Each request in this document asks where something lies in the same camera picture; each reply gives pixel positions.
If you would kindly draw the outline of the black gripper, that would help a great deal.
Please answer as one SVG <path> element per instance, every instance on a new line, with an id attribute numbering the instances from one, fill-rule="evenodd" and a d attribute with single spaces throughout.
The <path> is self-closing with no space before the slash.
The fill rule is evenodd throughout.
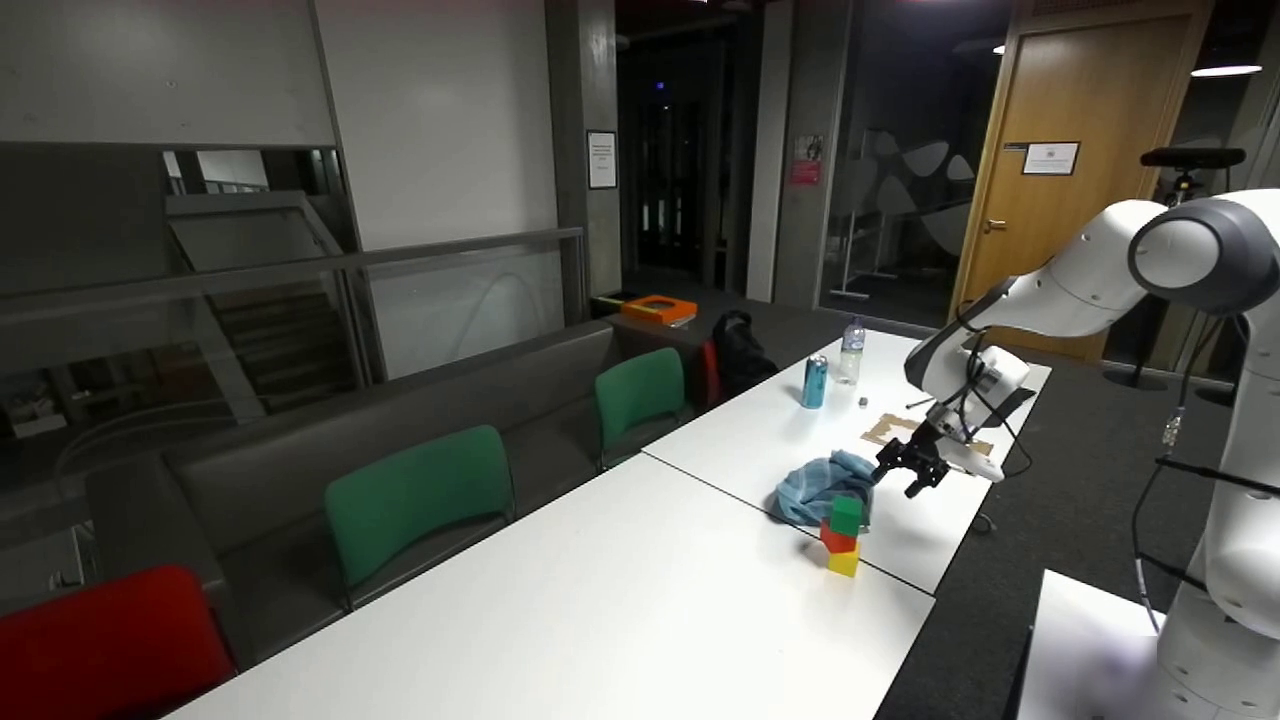
<path id="1" fill-rule="evenodd" d="M 875 452 L 875 474 L 892 467 L 911 467 L 917 480 L 905 487 L 917 499 L 925 487 L 935 487 L 949 474 L 949 460 L 935 446 L 939 431 L 921 422 L 909 440 L 892 440 L 886 452 Z"/>

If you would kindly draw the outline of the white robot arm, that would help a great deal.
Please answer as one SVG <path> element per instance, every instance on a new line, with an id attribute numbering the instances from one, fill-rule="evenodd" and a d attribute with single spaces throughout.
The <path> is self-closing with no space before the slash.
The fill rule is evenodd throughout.
<path id="1" fill-rule="evenodd" d="M 926 397 L 909 440 L 875 452 L 875 474 L 909 467 L 909 495 L 950 467 L 998 480 L 973 440 L 1028 397 L 1028 365 L 996 327 L 1080 341 L 1144 296 L 1204 314 L 1240 314 L 1249 345 L 1199 545 L 1153 652 L 1123 666 L 1095 661 L 1105 720 L 1280 720 L 1280 190 L 1240 186 L 1179 204 L 1115 198 L 1046 265 L 1008 276 L 905 359 Z"/>

